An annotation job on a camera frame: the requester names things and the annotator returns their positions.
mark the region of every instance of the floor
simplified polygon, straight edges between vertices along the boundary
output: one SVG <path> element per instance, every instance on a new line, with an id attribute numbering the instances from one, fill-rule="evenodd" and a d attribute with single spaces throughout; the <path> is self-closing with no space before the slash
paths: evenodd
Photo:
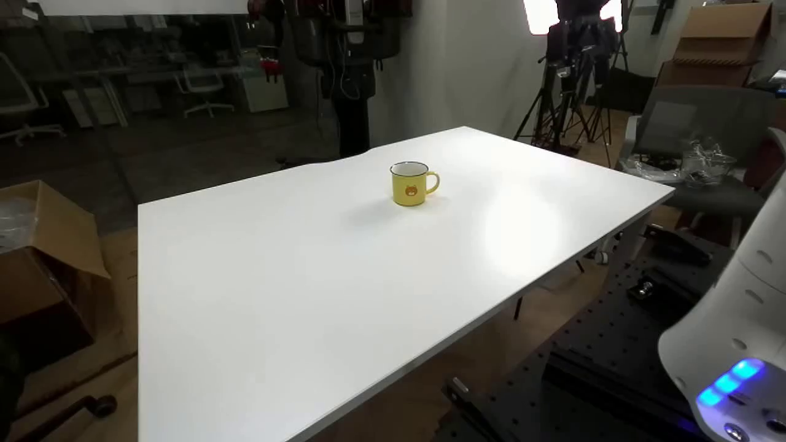
<path id="1" fill-rule="evenodd" d="M 614 135 L 621 133 L 626 115 L 614 115 Z M 128 196 L 115 165 L 106 157 L 101 140 L 108 140 L 118 157 L 118 169 L 128 177 L 138 201 L 172 196 L 219 182 L 263 174 L 278 169 L 278 155 L 327 157 L 329 135 L 317 120 L 290 113 L 260 118 L 216 118 L 201 125 L 147 125 L 133 135 L 103 130 L 101 135 L 79 135 L 69 145 L 37 142 L 32 147 L 0 150 L 0 184 L 20 179 L 47 179 L 98 216 L 106 238 L 106 258 L 115 275 L 115 304 L 120 329 L 108 329 L 86 354 L 44 368 L 27 378 L 25 417 L 15 422 L 12 435 L 22 435 L 52 413 L 86 393 L 118 395 L 118 413 L 106 420 L 79 415 L 69 420 L 52 440 L 123 442 L 138 440 L 138 359 L 135 359 L 135 206 Z M 587 145 L 582 160 L 614 162 L 619 138 L 612 152 L 602 145 Z M 575 265 L 562 268 L 540 287 L 523 297 L 523 314 L 513 322 L 513 304 L 481 324 L 477 332 L 393 383 L 373 400 L 351 410 L 346 417 L 317 435 L 317 442 L 344 440 L 430 440 L 449 403 L 440 393 L 449 376 L 462 376 L 474 390 L 491 390 L 504 373 L 523 361 L 533 349 L 550 339 L 585 304 L 599 295 L 604 268 L 585 260 L 585 273 Z M 69 393 L 49 405 L 39 405 L 54 383 L 71 386 Z"/>

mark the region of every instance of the blue light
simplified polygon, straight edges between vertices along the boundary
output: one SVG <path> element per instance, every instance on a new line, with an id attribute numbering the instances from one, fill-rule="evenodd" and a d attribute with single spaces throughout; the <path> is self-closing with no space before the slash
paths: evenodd
<path id="1" fill-rule="evenodd" d="M 749 381 L 754 378 L 757 373 L 761 371 L 761 361 L 757 359 L 744 359 L 739 361 L 732 373 L 739 378 L 739 381 Z"/>
<path id="2" fill-rule="evenodd" d="M 739 388 L 739 381 L 734 381 L 730 373 L 720 376 L 715 381 L 715 388 L 725 395 L 734 393 Z"/>
<path id="3" fill-rule="evenodd" d="M 698 400 L 700 400 L 705 408 L 715 408 L 715 405 L 722 400 L 722 395 L 717 395 L 712 388 L 705 388 L 705 390 L 698 395 Z"/>

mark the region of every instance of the concrete floor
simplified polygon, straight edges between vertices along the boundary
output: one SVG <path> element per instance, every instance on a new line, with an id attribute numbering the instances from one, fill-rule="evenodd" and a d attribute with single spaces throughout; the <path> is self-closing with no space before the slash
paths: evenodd
<path id="1" fill-rule="evenodd" d="M 619 135 L 624 115 L 614 115 L 614 128 Z M 273 162 L 278 155 L 327 157 L 334 152 L 317 120 L 305 120 L 292 113 L 204 118 L 199 123 L 150 123 L 133 130 L 106 130 L 103 138 L 118 155 L 118 165 L 123 174 L 128 174 L 130 189 L 140 201 L 278 169 Z M 599 145 L 587 145 L 582 157 L 599 165 L 607 162 L 607 152 Z M 0 184 L 20 179 L 52 182 L 56 189 L 91 209 L 103 231 L 118 231 L 135 223 L 133 199 L 125 194 L 118 172 L 106 160 L 98 135 L 74 135 L 69 142 L 49 140 L 29 147 L 0 147 Z M 548 285 L 531 290 L 518 322 L 513 322 L 513 307 L 504 309 L 314 440 L 430 440 L 440 417 L 449 413 L 449 403 L 440 393 L 449 376 L 462 376 L 477 393 L 491 390 L 501 376 L 599 295 L 604 268 L 592 263 L 585 265 L 587 273 L 567 268 Z M 118 297 L 123 297 L 118 304 L 125 304 L 120 312 L 123 322 L 135 329 L 135 285 L 130 295 L 125 292 Z M 44 383 L 44 378 L 44 373 L 32 376 L 32 388 Z M 120 410 L 106 420 L 79 415 L 52 440 L 138 440 L 135 359 L 128 359 L 113 371 L 22 417 L 15 425 L 15 435 L 86 393 L 113 393 L 120 400 Z"/>

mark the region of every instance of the cardboard box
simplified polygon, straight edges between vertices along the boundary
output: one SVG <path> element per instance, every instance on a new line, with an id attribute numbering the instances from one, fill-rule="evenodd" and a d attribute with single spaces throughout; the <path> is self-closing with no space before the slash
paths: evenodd
<path id="1" fill-rule="evenodd" d="M 666 61 L 656 86 L 744 86 L 752 66 L 700 66 Z"/>
<path id="2" fill-rule="evenodd" d="M 693 7 L 675 64 L 754 64 L 771 27 L 769 2 Z"/>
<path id="3" fill-rule="evenodd" d="M 93 339 L 96 277 L 108 280 L 96 219 L 44 182 L 0 189 L 0 334 L 27 371 Z"/>

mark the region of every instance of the box lid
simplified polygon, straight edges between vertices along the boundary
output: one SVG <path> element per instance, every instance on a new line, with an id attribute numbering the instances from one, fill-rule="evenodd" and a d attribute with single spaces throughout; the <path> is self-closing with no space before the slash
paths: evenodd
<path id="1" fill-rule="evenodd" d="M 764 39 L 771 25 L 771 2 L 693 7 L 683 39 Z"/>
<path id="2" fill-rule="evenodd" d="M 88 211 L 76 206 L 44 182 L 5 187 L 0 189 L 0 201 L 2 199 L 34 201 L 34 228 L 29 243 L 34 250 L 81 273 L 108 280 L 96 219 Z"/>

